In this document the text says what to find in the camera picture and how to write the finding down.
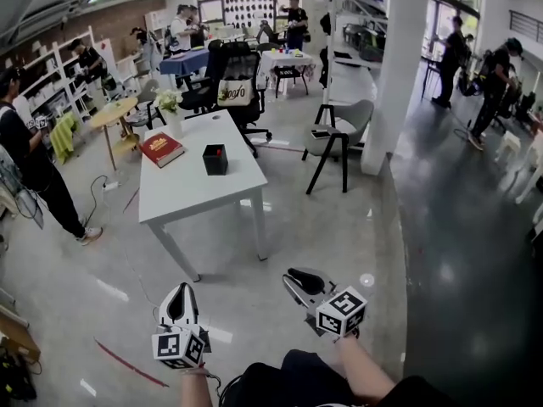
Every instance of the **red book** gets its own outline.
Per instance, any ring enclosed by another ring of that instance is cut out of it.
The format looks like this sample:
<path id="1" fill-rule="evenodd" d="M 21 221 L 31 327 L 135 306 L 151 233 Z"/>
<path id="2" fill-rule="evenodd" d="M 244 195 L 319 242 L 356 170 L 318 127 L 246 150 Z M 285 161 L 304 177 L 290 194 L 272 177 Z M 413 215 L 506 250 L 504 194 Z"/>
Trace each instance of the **red book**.
<path id="1" fill-rule="evenodd" d="M 185 152 L 185 148 L 177 140 L 163 132 L 155 134 L 141 144 L 142 152 L 160 168 Z"/>

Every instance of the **green cloth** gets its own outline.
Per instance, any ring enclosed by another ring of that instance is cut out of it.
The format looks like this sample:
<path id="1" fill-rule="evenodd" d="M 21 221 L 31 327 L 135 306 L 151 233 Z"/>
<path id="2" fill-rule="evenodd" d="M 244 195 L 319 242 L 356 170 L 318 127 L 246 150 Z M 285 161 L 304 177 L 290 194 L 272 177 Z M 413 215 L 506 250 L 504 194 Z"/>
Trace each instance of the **green cloth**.
<path id="1" fill-rule="evenodd" d="M 57 119 L 57 123 L 51 131 L 51 144 L 61 164 L 64 164 L 70 154 L 74 152 L 72 131 L 77 130 L 79 130 L 79 120 L 74 112 L 69 112 Z"/>

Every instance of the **black box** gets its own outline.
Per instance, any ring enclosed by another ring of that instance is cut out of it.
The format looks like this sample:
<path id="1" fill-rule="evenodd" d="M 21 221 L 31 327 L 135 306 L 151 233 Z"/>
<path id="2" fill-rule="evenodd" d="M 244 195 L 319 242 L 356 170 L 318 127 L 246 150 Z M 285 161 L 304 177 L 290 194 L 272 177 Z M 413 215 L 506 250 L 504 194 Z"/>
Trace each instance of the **black box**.
<path id="1" fill-rule="evenodd" d="M 202 158 L 208 175 L 227 174 L 228 158 L 224 145 L 207 145 Z"/>

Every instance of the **brown wall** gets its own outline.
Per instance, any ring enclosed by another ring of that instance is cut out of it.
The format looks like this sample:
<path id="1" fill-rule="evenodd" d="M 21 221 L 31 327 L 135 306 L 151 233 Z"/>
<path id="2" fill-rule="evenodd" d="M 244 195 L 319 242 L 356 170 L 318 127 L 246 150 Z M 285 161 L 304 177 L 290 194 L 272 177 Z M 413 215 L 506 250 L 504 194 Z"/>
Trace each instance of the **brown wall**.
<path id="1" fill-rule="evenodd" d="M 137 49 L 135 37 L 130 36 L 132 27 L 144 28 L 145 14 L 164 8 L 166 0 L 135 0 L 81 15 L 69 20 L 63 31 L 58 25 L 5 53 L 0 58 L 0 66 L 3 67 L 6 58 L 11 58 L 15 65 L 21 65 L 23 60 L 29 63 L 34 59 L 31 53 L 34 41 L 51 49 L 53 42 L 66 42 L 86 31 L 89 25 L 92 27 L 94 41 L 110 39 L 115 60 L 123 59 Z"/>

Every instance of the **balcony railing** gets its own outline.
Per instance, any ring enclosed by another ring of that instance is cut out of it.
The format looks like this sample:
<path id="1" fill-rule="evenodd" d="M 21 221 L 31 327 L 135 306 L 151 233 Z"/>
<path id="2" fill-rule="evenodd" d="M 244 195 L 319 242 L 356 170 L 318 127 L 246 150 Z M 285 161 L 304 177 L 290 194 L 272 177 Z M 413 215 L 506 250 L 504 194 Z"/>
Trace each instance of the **balcony railing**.
<path id="1" fill-rule="evenodd" d="M 520 14 L 514 10 L 511 13 L 509 28 L 543 44 L 543 21 L 536 20 L 528 15 Z"/>

